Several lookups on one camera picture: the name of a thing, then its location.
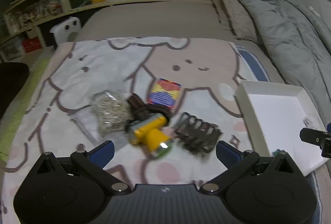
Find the grey foil sachet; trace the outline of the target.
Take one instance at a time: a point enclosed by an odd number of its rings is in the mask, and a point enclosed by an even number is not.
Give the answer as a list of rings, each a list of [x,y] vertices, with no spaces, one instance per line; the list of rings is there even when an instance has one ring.
[[[124,131],[111,131],[106,134],[100,133],[97,115],[90,106],[71,113],[69,117],[94,146],[98,146],[106,140],[111,140],[114,143],[115,149],[119,150],[129,144]]]

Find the dark brown hair claw clip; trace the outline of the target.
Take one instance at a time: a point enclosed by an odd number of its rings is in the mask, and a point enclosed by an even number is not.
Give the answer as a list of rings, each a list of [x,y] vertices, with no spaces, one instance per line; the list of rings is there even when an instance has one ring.
[[[191,152],[211,152],[223,134],[218,125],[187,112],[181,114],[173,129],[184,148]]]

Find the bag of rubber bands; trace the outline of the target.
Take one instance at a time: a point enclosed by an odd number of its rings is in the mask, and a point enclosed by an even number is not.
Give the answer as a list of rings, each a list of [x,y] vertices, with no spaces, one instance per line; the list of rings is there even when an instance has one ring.
[[[102,134],[123,131],[127,122],[132,119],[130,106],[120,90],[96,93],[91,99],[91,106],[97,115]]]

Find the yellow headlamp with brown strap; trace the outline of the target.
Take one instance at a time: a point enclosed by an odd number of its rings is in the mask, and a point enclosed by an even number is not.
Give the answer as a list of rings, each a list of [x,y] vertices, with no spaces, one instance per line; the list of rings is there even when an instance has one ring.
[[[132,119],[125,126],[128,140],[133,145],[143,145],[154,158],[168,153],[172,148],[172,138],[162,132],[169,124],[170,109],[162,105],[151,105],[133,93],[127,102]]]

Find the colourful playing card box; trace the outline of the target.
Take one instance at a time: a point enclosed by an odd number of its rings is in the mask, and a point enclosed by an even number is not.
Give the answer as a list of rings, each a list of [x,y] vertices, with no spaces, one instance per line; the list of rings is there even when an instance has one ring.
[[[151,105],[162,105],[172,110],[175,107],[181,89],[181,84],[159,78],[154,83],[148,95],[147,103]]]

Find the white shallow cardboard box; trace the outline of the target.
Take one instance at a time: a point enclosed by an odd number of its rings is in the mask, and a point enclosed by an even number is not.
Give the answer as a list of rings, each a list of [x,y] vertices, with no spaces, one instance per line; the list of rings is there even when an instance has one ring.
[[[324,124],[306,91],[299,86],[273,82],[242,81],[235,93],[252,148],[270,157],[277,150],[287,152],[304,175],[328,160],[318,146],[300,139],[309,119],[324,131]]]

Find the cartoon bear printed blanket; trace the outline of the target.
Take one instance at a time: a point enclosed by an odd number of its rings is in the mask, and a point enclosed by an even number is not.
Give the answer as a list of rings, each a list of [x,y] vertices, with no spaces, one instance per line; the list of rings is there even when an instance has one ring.
[[[116,37],[51,61],[3,223],[330,223],[325,120],[230,41]]]

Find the blue striped sheet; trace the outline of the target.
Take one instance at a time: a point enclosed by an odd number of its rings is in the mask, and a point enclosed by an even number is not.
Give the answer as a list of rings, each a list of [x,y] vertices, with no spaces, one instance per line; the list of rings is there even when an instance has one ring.
[[[242,45],[236,45],[239,55],[250,67],[258,81],[270,82],[267,71],[263,67],[258,57]]]

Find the grey quilted duvet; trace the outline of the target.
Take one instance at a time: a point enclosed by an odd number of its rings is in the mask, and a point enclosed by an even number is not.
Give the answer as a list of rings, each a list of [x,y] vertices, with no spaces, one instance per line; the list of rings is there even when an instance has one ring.
[[[298,0],[238,0],[283,79],[308,93],[330,123],[330,28]]]

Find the red box on shelf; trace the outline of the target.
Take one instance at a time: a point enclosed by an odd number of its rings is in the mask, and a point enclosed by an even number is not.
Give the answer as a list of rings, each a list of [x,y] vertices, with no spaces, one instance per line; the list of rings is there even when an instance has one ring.
[[[42,49],[42,45],[38,37],[23,40],[22,46],[24,48],[25,53],[30,53]]]

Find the beige fluffy pillow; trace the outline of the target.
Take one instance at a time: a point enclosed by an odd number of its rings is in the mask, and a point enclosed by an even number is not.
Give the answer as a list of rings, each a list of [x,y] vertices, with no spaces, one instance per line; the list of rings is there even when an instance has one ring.
[[[238,0],[211,0],[221,28],[230,30],[237,40],[261,45],[261,38],[250,14]]]

